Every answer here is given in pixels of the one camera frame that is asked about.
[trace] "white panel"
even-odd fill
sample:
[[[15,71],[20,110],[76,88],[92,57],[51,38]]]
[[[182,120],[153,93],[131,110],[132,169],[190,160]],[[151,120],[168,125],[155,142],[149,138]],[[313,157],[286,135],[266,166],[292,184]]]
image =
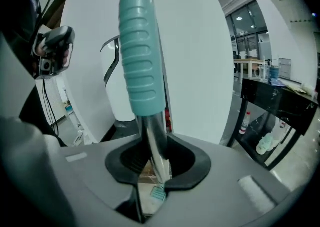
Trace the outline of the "white panel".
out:
[[[15,56],[0,32],[0,116],[18,118],[35,80]]]
[[[101,52],[103,73],[107,73],[111,64],[115,60],[115,41],[111,41]],[[122,55],[120,53],[119,63],[114,69],[106,86],[106,92],[110,100],[113,114],[117,121],[133,121],[136,116],[133,114],[127,85],[125,80],[124,68],[122,66]]]
[[[291,79],[316,86],[317,55],[315,37],[309,23],[291,30],[271,0],[257,0],[269,31],[272,58],[291,59]]]
[[[59,90],[59,94],[61,97],[62,102],[66,103],[68,101],[68,97],[66,94],[66,85],[64,82],[64,78],[62,77],[62,73],[58,76],[55,77],[55,81],[56,81],[56,85],[58,87]]]
[[[233,50],[218,0],[154,0],[173,132],[219,144],[233,93]]]
[[[62,75],[69,100],[90,140],[98,143],[115,122],[105,91],[102,45],[119,34],[119,0],[66,0],[61,25],[75,31],[69,69]]]
[[[61,96],[59,94],[59,89],[57,86],[56,78],[52,77],[51,79],[47,79],[45,81],[46,93],[48,95],[48,99],[51,104],[54,116],[55,116],[55,119],[54,119],[54,116],[51,113],[52,122],[47,114],[47,112],[49,113],[49,111],[50,111],[50,107],[49,107],[49,104],[47,103],[47,101],[46,101],[46,105],[45,105],[45,101],[44,101],[44,97],[43,97],[43,89],[42,89],[42,80],[37,79],[35,81],[35,84],[36,84],[36,88],[39,93],[43,112],[44,112],[44,115],[46,117],[47,122],[52,125],[55,122],[55,119],[56,119],[56,121],[58,121],[61,118],[63,118],[64,116],[66,116],[66,114],[67,114],[66,108],[65,108],[64,103],[63,103]]]

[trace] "black table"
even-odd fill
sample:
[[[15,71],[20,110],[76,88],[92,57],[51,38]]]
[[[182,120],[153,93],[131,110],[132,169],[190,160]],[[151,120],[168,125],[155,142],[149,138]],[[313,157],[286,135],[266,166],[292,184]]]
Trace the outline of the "black table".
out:
[[[306,134],[318,104],[308,96],[299,95],[288,88],[271,86],[269,83],[247,78],[243,79],[241,98],[239,117],[227,146],[232,147],[237,140],[254,161],[270,171],[289,153],[299,137]],[[248,102],[267,112],[252,121],[245,134],[240,134],[239,130],[246,116]],[[266,165],[265,162],[275,148],[264,155],[259,155],[256,152],[256,146],[266,134],[273,130],[276,117],[290,126],[289,132],[281,143],[286,140],[293,129],[295,133],[278,157],[270,165]]]

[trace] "glass wall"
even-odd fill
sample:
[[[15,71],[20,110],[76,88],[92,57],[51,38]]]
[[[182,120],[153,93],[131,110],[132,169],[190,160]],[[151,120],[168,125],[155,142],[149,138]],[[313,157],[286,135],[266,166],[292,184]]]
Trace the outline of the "glass wall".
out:
[[[236,34],[244,35],[255,29],[255,25],[249,14],[248,8],[243,7],[231,14]]]
[[[265,19],[264,19],[264,16],[261,12],[261,9],[258,5],[258,2],[254,1],[252,3],[250,3],[248,5],[249,7],[249,11],[252,15],[252,18],[253,18],[253,21],[254,21],[254,24],[256,26],[256,28],[265,28],[267,29],[267,25],[266,25],[266,22],[265,22]]]
[[[229,27],[230,36],[233,37],[235,35],[235,30],[234,30],[234,25],[232,23],[230,15],[226,18],[226,23],[228,24],[228,27]]]
[[[234,59],[271,58],[269,33],[257,1],[228,15],[226,22],[231,36]]]

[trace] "window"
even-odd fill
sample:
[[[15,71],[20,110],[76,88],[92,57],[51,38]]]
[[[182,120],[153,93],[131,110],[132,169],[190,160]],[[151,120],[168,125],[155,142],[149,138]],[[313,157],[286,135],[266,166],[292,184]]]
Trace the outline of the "window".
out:
[[[258,2],[254,1],[253,3],[249,4],[248,6],[251,11],[256,28],[257,29],[258,28],[266,28],[267,25],[266,25],[264,16],[261,12],[261,9],[258,5]]]
[[[236,41],[240,59],[258,58],[256,34],[239,37]]]
[[[238,35],[244,35],[254,31],[255,26],[249,14],[247,6],[239,9],[231,14],[236,33]]]
[[[230,15],[226,18],[226,23],[228,24],[228,27],[229,27],[230,36],[233,37],[235,35],[235,30],[234,30],[234,26],[232,24]]]
[[[231,38],[231,43],[232,43],[232,50],[233,50],[233,59],[238,59],[239,58],[238,47],[237,47],[236,38],[234,36]]]

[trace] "teal handle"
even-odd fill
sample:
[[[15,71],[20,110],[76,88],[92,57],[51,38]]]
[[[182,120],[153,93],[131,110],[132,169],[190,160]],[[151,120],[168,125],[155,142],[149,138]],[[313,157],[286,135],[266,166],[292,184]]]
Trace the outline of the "teal handle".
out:
[[[162,112],[166,99],[154,0],[120,0],[119,32],[133,113],[147,117]]]

